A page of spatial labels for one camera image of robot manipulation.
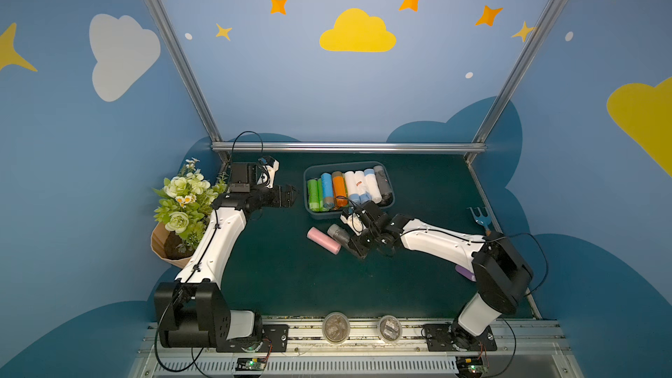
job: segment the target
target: yellow star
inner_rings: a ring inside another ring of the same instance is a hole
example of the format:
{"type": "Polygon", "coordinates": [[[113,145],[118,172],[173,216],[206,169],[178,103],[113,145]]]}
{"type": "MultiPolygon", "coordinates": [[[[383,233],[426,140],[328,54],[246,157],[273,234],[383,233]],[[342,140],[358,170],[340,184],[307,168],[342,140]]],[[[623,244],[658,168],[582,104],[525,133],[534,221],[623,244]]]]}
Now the yellow star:
{"type": "Polygon", "coordinates": [[[531,33],[536,27],[530,27],[527,28],[527,21],[523,21],[523,27],[518,31],[517,34],[514,34],[511,36],[511,38],[514,37],[520,37],[523,39],[523,42],[527,39],[527,34],[531,33]]]}
{"type": "Polygon", "coordinates": [[[219,28],[219,32],[217,35],[215,35],[215,37],[226,37],[227,40],[231,41],[231,38],[229,38],[229,31],[231,28],[223,29],[219,26],[219,24],[217,24],[217,28],[219,28]]]}
{"type": "Polygon", "coordinates": [[[28,63],[26,59],[21,57],[19,53],[14,50],[14,36],[16,35],[16,24],[13,23],[7,30],[0,35],[0,70],[10,64],[16,64],[22,68],[32,71],[38,71],[32,64],[28,63]]]}
{"type": "Polygon", "coordinates": [[[476,25],[488,24],[492,26],[492,23],[495,21],[495,16],[497,16],[497,14],[500,13],[502,9],[504,8],[490,9],[488,6],[485,6],[483,9],[483,16],[478,20],[478,22],[476,22],[476,25]]]}
{"type": "Polygon", "coordinates": [[[415,12],[418,11],[418,0],[404,0],[404,3],[401,4],[399,11],[404,9],[413,9],[415,12]]]}
{"type": "Polygon", "coordinates": [[[271,3],[273,4],[271,13],[279,12],[283,15],[287,15],[287,13],[285,13],[285,2],[287,2],[287,0],[271,0],[271,3]]]}

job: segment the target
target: plastic tray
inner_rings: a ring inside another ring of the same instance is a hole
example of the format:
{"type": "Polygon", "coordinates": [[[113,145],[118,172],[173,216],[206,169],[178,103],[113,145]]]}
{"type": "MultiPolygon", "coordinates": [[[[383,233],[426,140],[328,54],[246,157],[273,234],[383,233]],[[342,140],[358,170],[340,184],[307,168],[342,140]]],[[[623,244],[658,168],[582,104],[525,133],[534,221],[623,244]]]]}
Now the plastic tray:
{"type": "Polygon", "coordinates": [[[364,161],[364,162],[344,162],[343,164],[327,164],[327,165],[313,165],[309,166],[306,171],[303,172],[303,206],[306,208],[310,216],[313,219],[335,219],[341,216],[342,211],[330,211],[330,212],[314,212],[308,207],[308,180],[320,178],[324,172],[332,173],[334,171],[364,171],[368,168],[373,168],[376,165],[381,165],[382,169],[385,171],[385,176],[387,181],[390,184],[390,189],[392,190],[392,202],[387,206],[380,206],[381,209],[389,209],[394,205],[394,188],[392,187],[392,181],[390,180],[390,174],[387,172],[385,165],[381,164],[378,161],[364,161]]]}

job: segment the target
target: soil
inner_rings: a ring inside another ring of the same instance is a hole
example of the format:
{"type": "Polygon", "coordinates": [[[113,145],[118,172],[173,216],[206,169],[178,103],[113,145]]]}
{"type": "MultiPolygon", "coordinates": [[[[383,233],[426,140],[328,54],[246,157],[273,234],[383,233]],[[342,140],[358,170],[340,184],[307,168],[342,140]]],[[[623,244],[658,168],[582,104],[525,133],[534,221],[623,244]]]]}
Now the soil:
{"type": "Polygon", "coordinates": [[[180,258],[189,258],[194,255],[194,250],[187,250],[185,252],[180,252],[177,248],[182,243],[182,238],[177,236],[175,231],[170,231],[166,242],[163,245],[163,248],[166,252],[166,258],[168,260],[179,260],[180,258]]]}

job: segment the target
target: orange trash bag roll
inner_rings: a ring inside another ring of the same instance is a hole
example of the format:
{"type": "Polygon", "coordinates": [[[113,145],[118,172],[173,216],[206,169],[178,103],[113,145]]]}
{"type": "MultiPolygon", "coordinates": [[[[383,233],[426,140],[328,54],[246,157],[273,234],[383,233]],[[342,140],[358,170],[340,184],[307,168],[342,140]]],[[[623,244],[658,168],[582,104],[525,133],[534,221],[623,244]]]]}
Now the orange trash bag roll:
{"type": "MultiPolygon", "coordinates": [[[[331,174],[331,183],[334,188],[334,197],[336,196],[348,196],[348,192],[345,191],[345,179],[343,178],[343,172],[335,171],[331,174]]],[[[348,205],[348,200],[345,198],[337,198],[336,206],[345,207],[348,205]]]]}

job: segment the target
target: green leaf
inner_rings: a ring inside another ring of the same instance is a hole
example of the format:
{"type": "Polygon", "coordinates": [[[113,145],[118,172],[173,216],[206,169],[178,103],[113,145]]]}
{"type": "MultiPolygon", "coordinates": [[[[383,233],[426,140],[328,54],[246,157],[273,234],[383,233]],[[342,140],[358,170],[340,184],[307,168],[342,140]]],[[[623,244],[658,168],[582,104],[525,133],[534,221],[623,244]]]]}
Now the green leaf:
{"type": "Polygon", "coordinates": [[[152,189],[152,190],[154,190],[154,193],[156,193],[157,195],[159,195],[159,197],[170,198],[170,197],[166,194],[166,192],[163,191],[163,189],[160,189],[160,190],[152,189]]]}

